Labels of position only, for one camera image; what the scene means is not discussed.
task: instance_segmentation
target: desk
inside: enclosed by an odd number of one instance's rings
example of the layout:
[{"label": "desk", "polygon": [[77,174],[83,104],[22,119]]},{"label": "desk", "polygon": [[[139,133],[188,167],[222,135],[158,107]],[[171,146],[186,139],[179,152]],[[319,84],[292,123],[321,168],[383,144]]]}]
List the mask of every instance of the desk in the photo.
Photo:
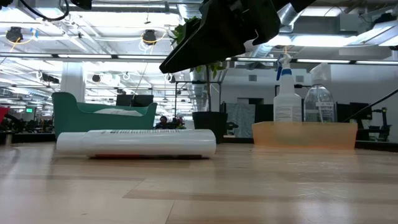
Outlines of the desk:
[{"label": "desk", "polygon": [[0,148],[1,223],[398,223],[398,154],[221,144],[207,160]]}]

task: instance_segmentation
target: white spray bottle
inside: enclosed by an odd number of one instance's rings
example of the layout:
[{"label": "white spray bottle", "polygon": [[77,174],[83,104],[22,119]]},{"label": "white spray bottle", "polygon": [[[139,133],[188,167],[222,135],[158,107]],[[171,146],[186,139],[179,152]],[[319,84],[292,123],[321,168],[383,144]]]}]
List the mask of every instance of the white spray bottle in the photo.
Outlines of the white spray bottle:
[{"label": "white spray bottle", "polygon": [[294,92],[294,80],[289,54],[278,58],[277,80],[280,79],[279,94],[274,98],[274,121],[302,121],[302,99]]}]

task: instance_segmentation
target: spray nozzle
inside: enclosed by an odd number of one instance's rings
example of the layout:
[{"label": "spray nozzle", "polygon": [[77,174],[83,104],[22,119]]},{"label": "spray nozzle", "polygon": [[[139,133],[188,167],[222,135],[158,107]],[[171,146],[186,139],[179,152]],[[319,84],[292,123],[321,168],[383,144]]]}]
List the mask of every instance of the spray nozzle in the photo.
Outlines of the spray nozzle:
[{"label": "spray nozzle", "polygon": [[280,76],[285,75],[285,74],[292,74],[292,71],[289,69],[289,71],[286,71],[282,73],[283,68],[290,68],[290,62],[292,61],[292,56],[289,54],[281,54],[278,58],[277,65],[278,65],[278,72],[276,76],[276,80],[279,81]]}]

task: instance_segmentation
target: spray bottle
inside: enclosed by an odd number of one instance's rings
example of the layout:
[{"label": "spray bottle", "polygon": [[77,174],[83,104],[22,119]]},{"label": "spray bottle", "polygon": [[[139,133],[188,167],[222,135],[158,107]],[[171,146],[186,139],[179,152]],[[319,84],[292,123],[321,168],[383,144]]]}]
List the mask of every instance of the spray bottle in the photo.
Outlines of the spray bottle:
[{"label": "spray bottle", "polygon": [[291,60],[289,54],[281,54],[277,61],[277,81],[280,79],[280,90],[274,98],[274,121],[302,121],[302,99],[294,92]]},{"label": "spray bottle", "polygon": [[335,104],[328,89],[323,85],[331,82],[330,65],[321,63],[311,70],[312,87],[304,100],[306,122],[329,123],[335,121]]}]

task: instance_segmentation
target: label on bottle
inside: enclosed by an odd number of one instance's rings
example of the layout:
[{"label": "label on bottle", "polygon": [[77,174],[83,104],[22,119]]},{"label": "label on bottle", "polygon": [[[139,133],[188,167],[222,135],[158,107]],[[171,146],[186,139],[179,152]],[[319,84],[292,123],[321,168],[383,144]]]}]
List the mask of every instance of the label on bottle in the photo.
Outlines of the label on bottle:
[{"label": "label on bottle", "polygon": [[322,113],[322,118],[319,117],[320,121],[333,122],[335,119],[335,104],[330,102],[317,102],[316,106]]},{"label": "label on bottle", "polygon": [[300,106],[278,106],[275,108],[275,121],[302,121]]},{"label": "label on bottle", "polygon": [[179,133],[177,129],[156,129],[156,130],[110,130],[102,131],[101,134],[161,134],[161,133]]},{"label": "label on bottle", "polygon": [[331,106],[332,108],[335,106],[334,103],[330,103],[330,102],[316,102],[315,105],[316,106]]}]

